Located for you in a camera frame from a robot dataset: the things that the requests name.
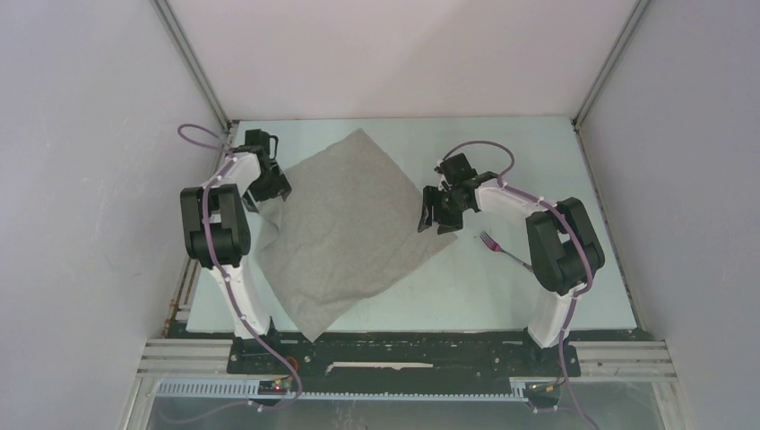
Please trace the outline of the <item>grey cloth napkin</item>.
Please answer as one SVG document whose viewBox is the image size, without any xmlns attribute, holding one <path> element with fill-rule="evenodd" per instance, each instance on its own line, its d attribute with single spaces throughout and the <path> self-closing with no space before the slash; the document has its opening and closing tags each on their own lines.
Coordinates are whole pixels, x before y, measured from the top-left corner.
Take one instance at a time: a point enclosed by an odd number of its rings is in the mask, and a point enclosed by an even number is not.
<svg viewBox="0 0 760 430">
<path fill-rule="evenodd" d="M 308 340 L 456 239 L 418 231 L 421 191 L 361 128 L 285 175 L 289 196 L 259 206 L 255 261 Z"/>
</svg>

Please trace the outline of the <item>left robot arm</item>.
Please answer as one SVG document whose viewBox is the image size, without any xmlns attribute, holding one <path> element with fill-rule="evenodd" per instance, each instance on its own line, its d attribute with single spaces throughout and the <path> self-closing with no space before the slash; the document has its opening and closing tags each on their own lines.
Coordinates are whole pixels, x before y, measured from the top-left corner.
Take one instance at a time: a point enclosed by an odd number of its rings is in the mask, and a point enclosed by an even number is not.
<svg viewBox="0 0 760 430">
<path fill-rule="evenodd" d="M 180 193 L 186 252 L 215 279 L 232 314 L 235 335 L 244 340 L 263 336 L 272 319 L 248 269 L 252 235 L 247 215 L 257 212 L 258 203 L 285 201 L 292 191 L 276 160 L 279 137 L 247 130 L 242 145 L 225 148 L 191 139 L 185 135 L 187 129 L 208 129 L 184 124 L 177 132 L 193 145 L 219 151 L 221 161 L 209 179 Z"/>
</svg>

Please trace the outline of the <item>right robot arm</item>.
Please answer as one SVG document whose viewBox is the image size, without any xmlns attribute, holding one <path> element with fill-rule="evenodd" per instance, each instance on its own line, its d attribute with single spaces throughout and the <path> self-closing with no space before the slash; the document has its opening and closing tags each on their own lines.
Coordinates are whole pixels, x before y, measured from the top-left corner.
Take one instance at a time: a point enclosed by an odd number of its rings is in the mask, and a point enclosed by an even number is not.
<svg viewBox="0 0 760 430">
<path fill-rule="evenodd" d="M 418 231 L 459 231 L 465 211 L 487 212 L 526 229 L 532 273 L 542 287 L 521 351 L 524 368 L 545 374 L 557 362 L 555 346 L 568 333 L 576 302 L 588 292 L 605 255 L 583 203 L 551 201 L 510 186 L 494 172 L 478 173 L 463 154 L 441 160 L 437 185 L 422 192 Z"/>
</svg>

